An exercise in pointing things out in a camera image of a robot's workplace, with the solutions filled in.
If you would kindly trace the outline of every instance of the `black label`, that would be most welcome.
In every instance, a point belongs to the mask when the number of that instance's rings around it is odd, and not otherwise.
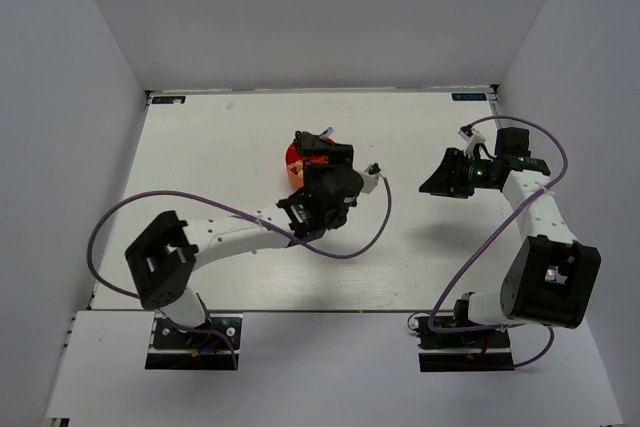
[[[462,92],[459,94],[451,94],[451,98],[456,102],[476,102],[481,100],[487,100],[487,94],[473,94],[468,92]]]
[[[178,96],[160,96],[154,97],[151,99],[152,104],[184,104],[184,101],[187,100],[187,97],[184,95]]]

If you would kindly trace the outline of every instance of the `gray wall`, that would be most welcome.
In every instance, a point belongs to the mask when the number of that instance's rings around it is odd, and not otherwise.
[[[500,88],[503,110],[543,123],[568,150],[558,201],[602,253],[587,318],[631,426],[640,425],[639,58],[640,0],[547,0]],[[557,159],[542,139],[535,148]]]
[[[144,96],[93,0],[0,0],[0,425],[40,426]]]
[[[544,0],[96,0],[146,89],[500,82]]]

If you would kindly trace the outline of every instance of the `red object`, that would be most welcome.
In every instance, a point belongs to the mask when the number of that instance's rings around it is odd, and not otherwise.
[[[327,142],[334,143],[331,139],[324,139]],[[304,179],[298,174],[302,171],[302,165],[305,160],[314,162],[316,164],[326,164],[329,161],[329,157],[326,155],[309,155],[302,157],[298,154],[293,142],[289,144],[289,148],[284,155],[284,162],[287,169],[287,175],[289,176],[289,182],[294,189],[299,189],[304,185]]]

